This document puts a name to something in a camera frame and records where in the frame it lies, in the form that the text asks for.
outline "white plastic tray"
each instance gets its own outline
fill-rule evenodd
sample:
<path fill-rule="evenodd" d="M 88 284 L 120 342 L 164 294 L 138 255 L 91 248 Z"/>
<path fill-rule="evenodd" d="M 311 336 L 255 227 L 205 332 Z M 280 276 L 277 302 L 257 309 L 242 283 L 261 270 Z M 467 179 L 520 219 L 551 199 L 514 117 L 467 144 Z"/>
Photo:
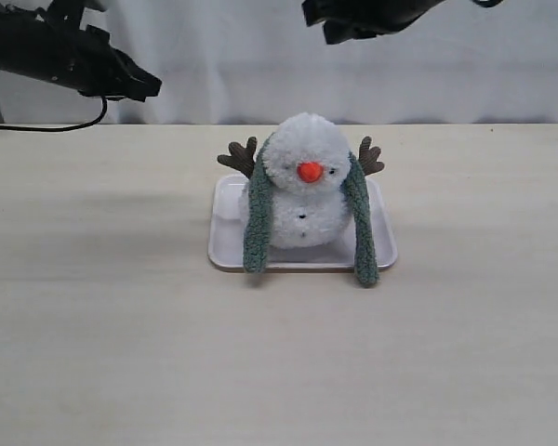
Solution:
<path fill-rule="evenodd" d="M 244 225 L 238 214 L 238 197 L 246 178 L 242 175 L 222 177 L 215 187 L 213 212 L 208 241 L 208 257 L 219 269 L 242 271 Z M 370 198 L 372 230 L 380 269 L 386 269 L 397 259 L 397 247 L 392 234 L 379 185 L 366 179 Z M 324 246 L 269 251 L 268 269 L 281 270 L 351 270 L 355 253 L 355 226 L 345 229 L 342 237 Z"/>

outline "white backdrop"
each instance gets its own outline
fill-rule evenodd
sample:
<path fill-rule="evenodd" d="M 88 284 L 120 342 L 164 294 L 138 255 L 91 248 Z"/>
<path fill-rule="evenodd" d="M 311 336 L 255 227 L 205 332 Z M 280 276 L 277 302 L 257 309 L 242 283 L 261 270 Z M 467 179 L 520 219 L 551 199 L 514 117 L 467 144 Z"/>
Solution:
<path fill-rule="evenodd" d="M 49 0 L 12 0 L 21 7 Z M 403 33 L 327 46 L 301 0 L 112 0 L 86 22 L 160 77 L 109 123 L 558 122 L 558 0 L 448 0 Z M 0 122 L 76 123 L 97 99 L 0 72 Z"/>

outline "reindeer antler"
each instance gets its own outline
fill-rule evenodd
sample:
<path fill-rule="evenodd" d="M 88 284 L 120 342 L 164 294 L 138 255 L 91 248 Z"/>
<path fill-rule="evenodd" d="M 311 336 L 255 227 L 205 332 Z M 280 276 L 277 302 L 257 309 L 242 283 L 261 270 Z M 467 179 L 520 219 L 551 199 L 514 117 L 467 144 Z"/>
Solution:
<path fill-rule="evenodd" d="M 376 174 L 384 169 L 384 163 L 382 161 L 378 161 L 381 152 L 380 147 L 374 146 L 370 148 L 371 145 L 371 137 L 365 137 L 362 139 L 359 156 L 357 158 L 358 162 L 362 165 L 362 170 L 364 170 L 364 175 L 366 176 Z"/>
<path fill-rule="evenodd" d="M 228 146 L 230 154 L 219 155 L 217 162 L 242 172 L 246 178 L 250 179 L 254 171 L 254 153 L 257 151 L 257 143 L 255 137 L 248 138 L 245 147 L 239 142 L 230 142 Z"/>

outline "stuffed snowman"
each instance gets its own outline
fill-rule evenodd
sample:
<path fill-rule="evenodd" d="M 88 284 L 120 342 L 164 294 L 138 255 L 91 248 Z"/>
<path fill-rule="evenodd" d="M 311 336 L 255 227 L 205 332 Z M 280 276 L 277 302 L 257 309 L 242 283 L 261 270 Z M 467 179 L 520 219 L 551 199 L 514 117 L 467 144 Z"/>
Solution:
<path fill-rule="evenodd" d="M 312 247 L 334 242 L 355 223 L 354 270 L 364 286 L 379 279 L 365 176 L 378 172 L 380 149 L 364 138 L 355 158 L 339 128 L 317 114 L 281 123 L 254 159 L 257 141 L 230 144 L 218 161 L 248 178 L 239 199 L 245 225 L 244 268 L 266 269 L 268 248 Z"/>

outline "light wood surface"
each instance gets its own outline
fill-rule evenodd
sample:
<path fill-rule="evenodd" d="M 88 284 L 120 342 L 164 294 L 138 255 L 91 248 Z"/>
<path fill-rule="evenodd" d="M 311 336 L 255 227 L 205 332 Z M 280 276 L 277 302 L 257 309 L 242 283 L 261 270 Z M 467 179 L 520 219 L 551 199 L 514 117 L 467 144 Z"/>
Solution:
<path fill-rule="evenodd" d="M 271 131 L 0 133 L 0 446 L 558 445 L 558 125 L 344 127 L 372 290 L 209 264 L 215 158 Z"/>

